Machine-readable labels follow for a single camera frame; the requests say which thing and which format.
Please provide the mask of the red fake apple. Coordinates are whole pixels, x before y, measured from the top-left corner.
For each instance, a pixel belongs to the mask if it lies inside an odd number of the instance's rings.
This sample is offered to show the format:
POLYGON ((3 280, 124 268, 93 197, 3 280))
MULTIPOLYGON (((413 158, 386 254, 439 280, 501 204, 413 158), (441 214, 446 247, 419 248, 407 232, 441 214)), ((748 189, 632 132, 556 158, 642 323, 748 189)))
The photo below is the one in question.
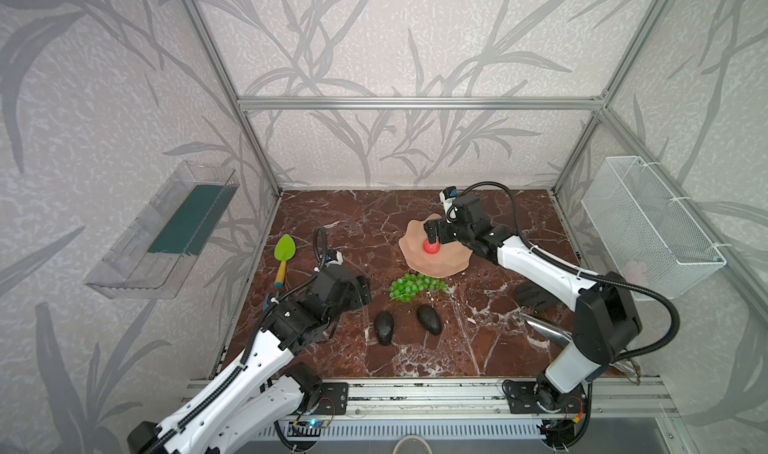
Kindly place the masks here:
POLYGON ((423 250, 425 253, 434 255, 437 254, 441 249, 441 244, 439 242, 431 243, 429 240, 425 240, 423 243, 423 250))

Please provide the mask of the dark fake avocado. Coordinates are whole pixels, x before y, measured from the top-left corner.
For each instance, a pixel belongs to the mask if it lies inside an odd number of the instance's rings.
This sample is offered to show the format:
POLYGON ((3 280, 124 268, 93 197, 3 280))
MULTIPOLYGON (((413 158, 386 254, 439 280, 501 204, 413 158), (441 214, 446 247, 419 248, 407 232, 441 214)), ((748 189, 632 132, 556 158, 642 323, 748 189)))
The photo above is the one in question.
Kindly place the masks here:
POLYGON ((394 333, 394 318, 389 311, 380 312, 374 320, 374 333, 378 343, 389 346, 394 333))
POLYGON ((443 332, 443 324, 437 311, 429 305, 421 305, 417 311, 419 324, 430 334, 438 336, 443 332))

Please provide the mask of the green fake grape bunch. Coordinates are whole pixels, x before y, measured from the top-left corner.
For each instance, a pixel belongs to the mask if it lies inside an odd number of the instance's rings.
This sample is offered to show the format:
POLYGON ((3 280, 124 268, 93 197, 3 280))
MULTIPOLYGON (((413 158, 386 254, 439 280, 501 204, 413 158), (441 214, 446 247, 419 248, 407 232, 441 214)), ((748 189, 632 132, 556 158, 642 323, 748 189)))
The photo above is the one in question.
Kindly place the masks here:
POLYGON ((390 298, 399 302, 411 302, 422 292, 447 292, 447 284, 441 279, 424 274, 406 274, 392 282, 390 298))

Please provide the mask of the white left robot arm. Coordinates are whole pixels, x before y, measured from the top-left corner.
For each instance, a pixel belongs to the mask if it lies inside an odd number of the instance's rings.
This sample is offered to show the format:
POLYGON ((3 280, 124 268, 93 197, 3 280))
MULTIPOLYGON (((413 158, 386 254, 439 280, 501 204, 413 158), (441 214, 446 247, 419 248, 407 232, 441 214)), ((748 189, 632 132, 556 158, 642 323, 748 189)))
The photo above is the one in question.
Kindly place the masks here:
POLYGON ((133 453, 232 453, 280 419, 315 408, 322 379, 295 357, 342 314, 371 301, 370 282, 332 262, 270 301, 246 347, 201 392, 128 436, 133 453))

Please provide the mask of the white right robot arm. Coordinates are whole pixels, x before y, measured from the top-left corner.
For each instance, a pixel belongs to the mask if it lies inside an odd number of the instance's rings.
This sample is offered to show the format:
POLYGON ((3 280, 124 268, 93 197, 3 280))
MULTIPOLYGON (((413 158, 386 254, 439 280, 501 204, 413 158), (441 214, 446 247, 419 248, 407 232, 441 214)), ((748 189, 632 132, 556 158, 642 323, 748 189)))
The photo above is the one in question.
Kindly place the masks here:
POLYGON ((515 288, 519 305, 532 312, 564 307, 571 312, 570 341, 538 375, 535 402, 557 412, 585 381, 605 372, 642 331, 642 323, 624 278, 583 271, 550 254, 506 225, 495 224, 481 199, 459 194, 454 187, 440 193, 444 215, 425 223, 427 240, 448 246, 460 243, 488 262, 523 276, 515 288))

